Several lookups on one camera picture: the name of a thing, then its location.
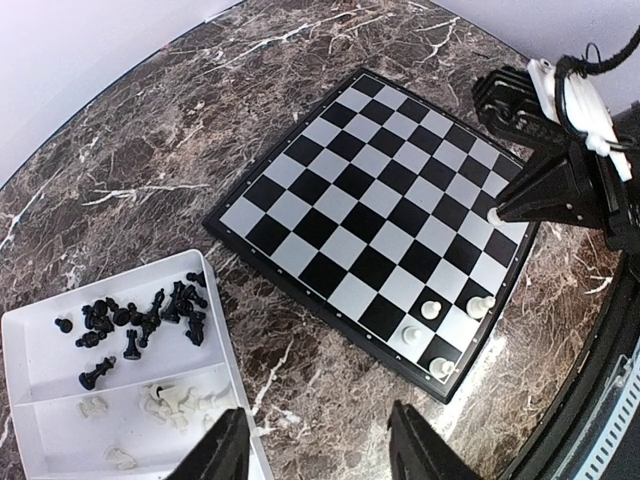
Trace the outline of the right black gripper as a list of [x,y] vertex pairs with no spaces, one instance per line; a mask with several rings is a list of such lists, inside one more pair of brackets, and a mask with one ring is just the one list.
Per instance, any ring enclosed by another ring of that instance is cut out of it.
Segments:
[[536,150],[496,198],[500,221],[597,229],[610,250],[639,255],[639,180],[622,181],[608,157],[576,140],[565,149],[565,131],[543,113],[528,72],[494,69],[471,93],[491,134]]

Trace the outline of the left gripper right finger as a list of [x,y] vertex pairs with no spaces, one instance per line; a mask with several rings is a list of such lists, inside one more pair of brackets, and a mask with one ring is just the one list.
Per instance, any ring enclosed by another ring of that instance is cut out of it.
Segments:
[[480,479],[412,405],[395,400],[387,428],[393,480]]

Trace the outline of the white pawn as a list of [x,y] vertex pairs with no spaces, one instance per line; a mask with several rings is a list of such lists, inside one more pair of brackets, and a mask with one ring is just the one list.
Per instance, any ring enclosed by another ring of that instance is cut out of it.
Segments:
[[423,342],[425,334],[421,328],[409,326],[403,329],[402,339],[407,345],[416,346]]
[[442,310],[442,304],[439,301],[425,301],[420,307],[422,317],[428,321],[438,318]]

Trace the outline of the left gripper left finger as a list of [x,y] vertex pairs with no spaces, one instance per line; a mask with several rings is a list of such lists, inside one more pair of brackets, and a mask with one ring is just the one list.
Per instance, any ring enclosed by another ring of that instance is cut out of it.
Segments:
[[248,479],[249,447],[245,410],[227,409],[167,480]]

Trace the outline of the white rook corner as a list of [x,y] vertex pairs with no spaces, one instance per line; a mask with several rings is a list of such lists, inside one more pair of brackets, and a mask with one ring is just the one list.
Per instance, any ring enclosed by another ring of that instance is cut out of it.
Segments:
[[436,357],[429,363],[428,370],[435,379],[447,379],[455,371],[455,363],[444,357]]

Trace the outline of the white piece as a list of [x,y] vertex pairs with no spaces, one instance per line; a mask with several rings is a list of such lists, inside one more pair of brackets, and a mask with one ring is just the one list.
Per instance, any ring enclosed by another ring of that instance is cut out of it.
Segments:
[[501,225],[504,224],[504,222],[500,219],[498,212],[497,212],[497,208],[493,207],[491,208],[488,212],[487,212],[487,221],[495,226],[495,227],[499,227]]

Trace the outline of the white plastic divided tray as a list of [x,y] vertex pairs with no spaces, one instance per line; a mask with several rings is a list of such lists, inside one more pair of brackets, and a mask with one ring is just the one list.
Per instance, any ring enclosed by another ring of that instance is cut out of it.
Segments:
[[[207,305],[204,339],[186,322],[162,323],[137,360],[116,328],[78,345],[83,308],[106,299],[146,312],[189,273]],[[248,409],[216,277],[187,250],[7,312],[5,378],[25,474],[30,479],[162,479],[228,409]]]

